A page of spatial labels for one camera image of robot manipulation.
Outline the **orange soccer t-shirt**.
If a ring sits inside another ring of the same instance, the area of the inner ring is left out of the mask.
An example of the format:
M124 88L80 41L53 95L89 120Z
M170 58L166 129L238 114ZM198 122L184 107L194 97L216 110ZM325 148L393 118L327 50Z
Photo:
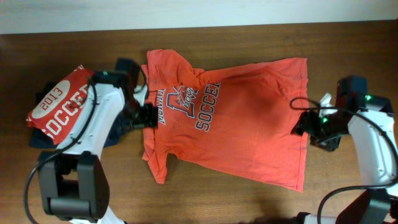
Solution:
M301 192L307 136L294 134L307 96L307 59L218 70L194 68L174 50L151 50L143 65L158 125L144 130L144 155L158 184L167 157Z

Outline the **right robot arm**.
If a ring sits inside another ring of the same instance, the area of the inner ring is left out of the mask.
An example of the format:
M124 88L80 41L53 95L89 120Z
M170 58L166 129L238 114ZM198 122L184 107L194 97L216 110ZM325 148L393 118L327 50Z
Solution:
M300 212L297 223L385 223L397 222L397 146L394 138L394 111L388 98L370 95L364 77L348 76L337 84L335 104L325 94L302 114L292 133L308 134L310 144L332 152L341 137L350 135L356 148L362 185L342 187L321 200L316 214ZM332 196L360 190L361 195L336 217L322 215Z

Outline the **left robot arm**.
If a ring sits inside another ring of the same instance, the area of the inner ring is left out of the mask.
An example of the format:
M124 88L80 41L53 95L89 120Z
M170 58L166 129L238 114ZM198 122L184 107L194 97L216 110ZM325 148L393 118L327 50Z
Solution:
M32 171L39 178L44 212L70 223L120 223L109 207L110 189L101 165L106 138L118 116L127 131L155 128L158 109L137 84L141 66L119 58L114 70L98 70L77 122L55 151L44 151Z

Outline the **folded red soccer shirt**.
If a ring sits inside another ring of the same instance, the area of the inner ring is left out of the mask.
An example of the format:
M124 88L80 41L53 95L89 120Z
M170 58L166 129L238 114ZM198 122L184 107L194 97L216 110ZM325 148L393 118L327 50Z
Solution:
M39 129L54 144L61 143L72 130L88 93L88 79L93 72L78 66L52 87L28 113L29 127Z

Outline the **folded navy shirt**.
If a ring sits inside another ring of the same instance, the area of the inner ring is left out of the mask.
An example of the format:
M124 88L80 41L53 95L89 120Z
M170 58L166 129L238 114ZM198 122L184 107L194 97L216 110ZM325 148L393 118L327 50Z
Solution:
M35 94L35 102L38 104L44 96L55 86L54 82L47 82L44 88ZM120 138L125 135L126 131L123 127L123 117L119 115L109 131L108 137L106 138L104 148L117 145ZM56 145L52 139L45 135L40 129L34 128L29 143L30 147L38 149L54 149Z

